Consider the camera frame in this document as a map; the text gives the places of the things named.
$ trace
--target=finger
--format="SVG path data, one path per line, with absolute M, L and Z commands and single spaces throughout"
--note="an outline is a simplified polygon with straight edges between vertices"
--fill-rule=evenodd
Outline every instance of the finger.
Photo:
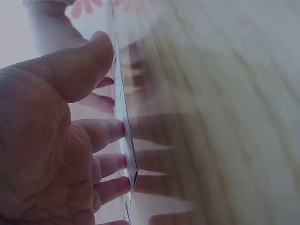
M 107 34 L 98 31 L 80 47 L 57 51 L 20 65 L 45 79 L 68 102 L 76 102 L 95 89 L 112 61 L 112 43 Z
M 100 205 L 105 205 L 106 203 L 127 194 L 129 191 L 130 183 L 128 177 L 119 177 L 94 185 L 94 193 L 96 192 L 99 195 Z
M 104 77 L 96 86 L 96 88 L 102 88 L 113 84 L 113 79 L 110 77 Z
M 97 184 L 102 178 L 125 168 L 126 159 L 121 153 L 108 153 L 93 156 L 92 183 Z
M 111 97 L 91 93 L 78 103 L 98 109 L 99 111 L 109 115 L 113 115 L 114 100 Z
M 118 220 L 99 225 L 129 225 L 129 222 L 127 222 L 126 220 Z
M 86 140 L 91 142 L 92 151 L 95 153 L 103 149 L 109 143 L 112 143 L 124 136 L 124 125 L 120 120 L 97 120 L 85 119 L 72 121 L 71 124 L 76 129 L 84 129 Z

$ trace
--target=wood grain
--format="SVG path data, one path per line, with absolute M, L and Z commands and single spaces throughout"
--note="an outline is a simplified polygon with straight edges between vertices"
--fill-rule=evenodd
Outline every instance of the wood grain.
M 111 33 L 141 169 L 132 224 L 298 224 L 298 1 L 127 1 Z

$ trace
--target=palm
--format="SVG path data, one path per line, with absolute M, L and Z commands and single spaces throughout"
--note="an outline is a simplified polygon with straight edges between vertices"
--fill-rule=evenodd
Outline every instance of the palm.
M 126 166 L 122 155 L 92 156 L 123 135 L 122 124 L 71 123 L 68 101 L 88 95 L 99 78 L 90 64 L 94 77 L 69 81 L 62 67 L 55 68 L 74 55 L 68 51 L 0 71 L 0 212 L 8 220 L 94 224 L 94 212 L 129 189 L 126 178 L 99 183 Z

